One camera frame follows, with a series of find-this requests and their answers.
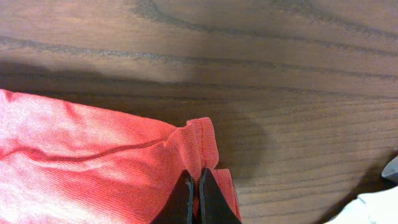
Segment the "orange red t-shirt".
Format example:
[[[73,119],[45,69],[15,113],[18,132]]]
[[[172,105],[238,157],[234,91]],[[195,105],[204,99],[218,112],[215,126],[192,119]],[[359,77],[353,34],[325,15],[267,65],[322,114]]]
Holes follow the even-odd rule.
[[[176,127],[156,119],[1,91],[2,223],[150,223],[175,186],[186,221],[208,217],[201,192],[223,196],[215,221],[240,218],[210,118]]]

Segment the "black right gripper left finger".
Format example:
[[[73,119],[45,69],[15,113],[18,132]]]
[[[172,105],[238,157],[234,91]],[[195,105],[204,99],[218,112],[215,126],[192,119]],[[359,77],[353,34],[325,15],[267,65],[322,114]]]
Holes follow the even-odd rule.
[[[184,170],[166,204],[151,224],[192,224],[194,188],[193,178]]]

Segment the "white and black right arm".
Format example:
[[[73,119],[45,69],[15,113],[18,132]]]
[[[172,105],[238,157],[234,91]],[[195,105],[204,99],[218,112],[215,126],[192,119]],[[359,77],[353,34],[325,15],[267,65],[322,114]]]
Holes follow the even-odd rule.
[[[152,224],[242,224],[227,204],[215,175],[203,169],[198,190],[185,170],[178,178],[168,201]],[[359,194],[328,223],[397,223],[397,187]]]

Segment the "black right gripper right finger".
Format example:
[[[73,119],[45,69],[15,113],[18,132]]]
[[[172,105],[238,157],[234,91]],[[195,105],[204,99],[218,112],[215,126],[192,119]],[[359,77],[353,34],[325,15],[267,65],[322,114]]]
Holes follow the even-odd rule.
[[[201,224],[242,224],[230,209],[208,168],[202,169],[199,191]]]

